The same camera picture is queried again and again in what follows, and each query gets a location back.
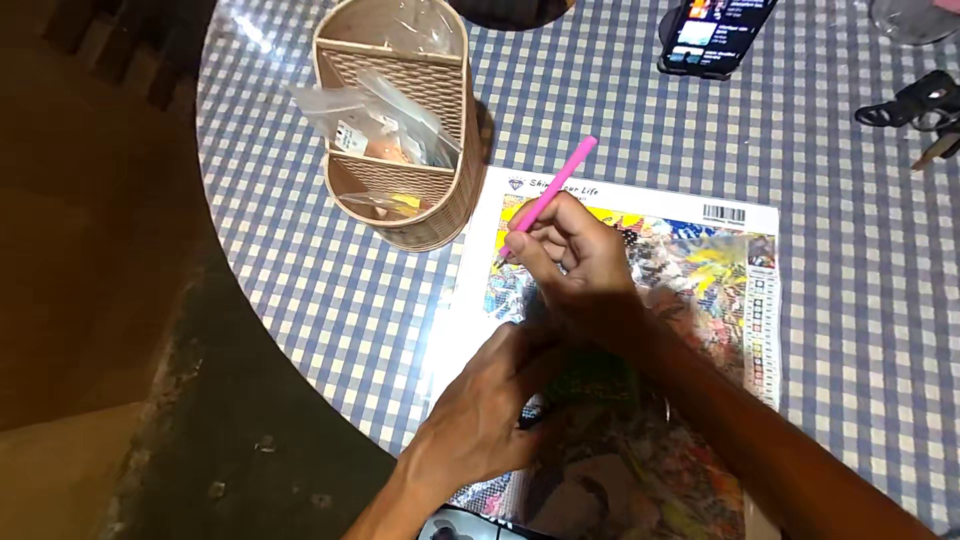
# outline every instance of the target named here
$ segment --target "pen holder organizer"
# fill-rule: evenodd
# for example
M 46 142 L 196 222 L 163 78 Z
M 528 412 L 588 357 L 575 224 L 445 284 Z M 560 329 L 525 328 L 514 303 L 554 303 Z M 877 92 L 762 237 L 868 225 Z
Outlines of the pen holder organizer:
M 419 252 L 439 248 L 466 225 L 483 182 L 483 158 L 477 132 L 467 30 L 446 2 L 437 1 L 454 23 L 460 56 L 393 50 L 370 45 L 396 24 L 397 0 L 347 0 L 334 8 L 314 35 L 314 67 L 324 88 L 356 86 L 356 72 L 373 68 L 407 97 L 441 118 L 444 129 L 460 141 L 456 168 L 445 169 L 348 155 L 324 142 L 326 187 L 349 216 L 380 233 L 397 248 Z M 384 191 L 417 197 L 430 208 L 396 221 L 377 216 L 373 207 L 355 205 L 340 195 Z

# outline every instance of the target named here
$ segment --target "gingham tablecloth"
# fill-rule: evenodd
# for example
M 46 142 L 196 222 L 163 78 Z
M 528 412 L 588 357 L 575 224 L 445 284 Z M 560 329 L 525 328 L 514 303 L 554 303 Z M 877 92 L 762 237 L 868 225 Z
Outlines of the gingham tablecloth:
M 314 82 L 330 0 L 223 0 L 198 84 L 206 196 L 233 272 L 317 391 L 397 454 L 426 408 L 421 369 L 459 244 L 390 247 L 326 194 L 322 145 L 284 91 Z M 525 33 L 468 24 L 492 164 L 550 172 L 583 135 L 585 178 L 780 207 L 781 410 L 937 532 L 960 526 L 957 161 L 852 112 L 925 72 L 960 76 L 957 38 L 901 48 L 863 2 L 783 1 L 727 83 L 656 69 L 662 2 L 577 3 Z

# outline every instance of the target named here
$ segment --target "pink pen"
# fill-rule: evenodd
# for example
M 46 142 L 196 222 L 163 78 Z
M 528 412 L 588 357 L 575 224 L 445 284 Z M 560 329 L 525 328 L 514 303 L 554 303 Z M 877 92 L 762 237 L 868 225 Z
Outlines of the pink pen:
M 587 138 L 577 146 L 577 149 L 573 151 L 573 154 L 570 155 L 570 158 L 564 163 L 564 167 L 560 169 L 560 172 L 557 173 L 557 176 L 553 177 L 553 180 L 550 182 L 550 185 L 546 187 L 546 190 L 543 191 L 543 194 L 537 199 L 534 203 L 534 207 L 530 209 L 523 216 L 523 219 L 516 225 L 516 228 L 513 231 L 522 231 L 526 233 L 530 231 L 530 227 L 537 221 L 537 218 L 540 217 L 540 213 L 547 205 L 550 204 L 550 201 L 557 196 L 557 193 L 560 192 L 561 188 L 564 187 L 564 182 L 566 179 L 570 178 L 573 174 L 573 171 L 577 170 L 577 167 L 580 166 L 580 163 L 583 163 L 587 158 L 587 154 L 590 153 L 590 150 L 593 150 L 593 147 L 596 146 L 597 139 L 591 135 L 587 135 Z M 496 262 L 496 266 L 500 267 L 504 262 L 507 261 L 507 257 L 510 255 L 510 248 L 504 245 L 500 248 L 500 257 Z

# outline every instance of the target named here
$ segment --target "table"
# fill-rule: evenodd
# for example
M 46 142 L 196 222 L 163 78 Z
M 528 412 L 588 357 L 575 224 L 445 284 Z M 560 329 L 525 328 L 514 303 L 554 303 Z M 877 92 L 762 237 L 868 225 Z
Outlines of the table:
M 469 25 L 492 164 L 780 207 L 781 411 L 937 532 L 960 527 L 960 169 L 908 165 L 929 142 L 852 122 L 957 39 L 901 48 L 862 1 L 781 2 L 727 83 L 656 69 L 662 3 L 579 2 L 526 33 Z M 222 0 L 204 49 L 197 138 L 210 212 L 264 326 L 318 392 L 397 454 L 425 416 L 421 369 L 458 243 L 390 247 L 326 196 L 322 145 L 284 87 L 314 81 L 333 5 Z

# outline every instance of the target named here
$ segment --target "floor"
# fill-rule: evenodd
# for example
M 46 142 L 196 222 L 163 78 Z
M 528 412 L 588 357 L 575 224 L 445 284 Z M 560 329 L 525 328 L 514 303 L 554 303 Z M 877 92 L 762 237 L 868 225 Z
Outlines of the floor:
M 339 538 L 394 460 L 277 348 L 213 235 L 107 538 Z
M 252 312 L 190 115 L 49 47 L 51 7 L 0 6 L 3 536 L 339 537 L 393 459 Z

